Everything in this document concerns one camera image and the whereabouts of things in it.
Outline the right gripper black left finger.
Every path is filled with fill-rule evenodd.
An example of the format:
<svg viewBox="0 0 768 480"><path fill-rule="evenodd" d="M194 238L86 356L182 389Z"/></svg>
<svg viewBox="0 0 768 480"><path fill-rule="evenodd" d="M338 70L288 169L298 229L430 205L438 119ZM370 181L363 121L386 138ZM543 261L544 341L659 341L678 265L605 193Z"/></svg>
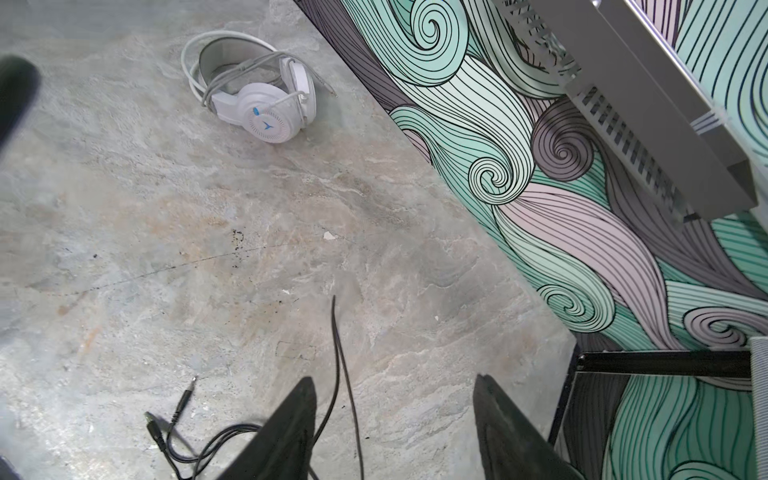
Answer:
<svg viewBox="0 0 768 480"><path fill-rule="evenodd" d="M307 479L317 397L302 378L219 479Z"/></svg>

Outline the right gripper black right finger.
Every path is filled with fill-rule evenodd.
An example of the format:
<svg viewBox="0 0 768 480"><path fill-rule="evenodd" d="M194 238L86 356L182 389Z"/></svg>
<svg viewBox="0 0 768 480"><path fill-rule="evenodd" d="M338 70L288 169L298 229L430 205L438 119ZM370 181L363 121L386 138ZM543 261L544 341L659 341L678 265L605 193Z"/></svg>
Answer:
<svg viewBox="0 0 768 480"><path fill-rule="evenodd" d="M490 375L476 376L473 408L479 451L487 479L580 479L556 451L567 406L561 393L551 431L543 437Z"/></svg>

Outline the white headphones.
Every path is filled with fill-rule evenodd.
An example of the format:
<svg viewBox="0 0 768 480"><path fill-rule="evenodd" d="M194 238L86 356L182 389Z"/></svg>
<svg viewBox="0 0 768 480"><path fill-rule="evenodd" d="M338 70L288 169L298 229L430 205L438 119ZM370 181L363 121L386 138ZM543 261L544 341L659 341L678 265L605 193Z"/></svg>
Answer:
<svg viewBox="0 0 768 480"><path fill-rule="evenodd" d="M298 56L252 35L212 30L190 38L180 65L196 100L257 139L285 143L317 116L317 89L334 88Z"/></svg>

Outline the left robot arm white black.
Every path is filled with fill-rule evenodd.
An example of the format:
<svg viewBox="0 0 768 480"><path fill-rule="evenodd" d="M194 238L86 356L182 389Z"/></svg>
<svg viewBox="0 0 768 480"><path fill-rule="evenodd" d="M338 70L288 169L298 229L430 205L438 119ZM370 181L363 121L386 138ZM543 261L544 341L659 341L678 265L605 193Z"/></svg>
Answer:
<svg viewBox="0 0 768 480"><path fill-rule="evenodd" d="M31 109L41 85L39 69L28 60L7 55L0 64L0 145L4 149Z"/></svg>

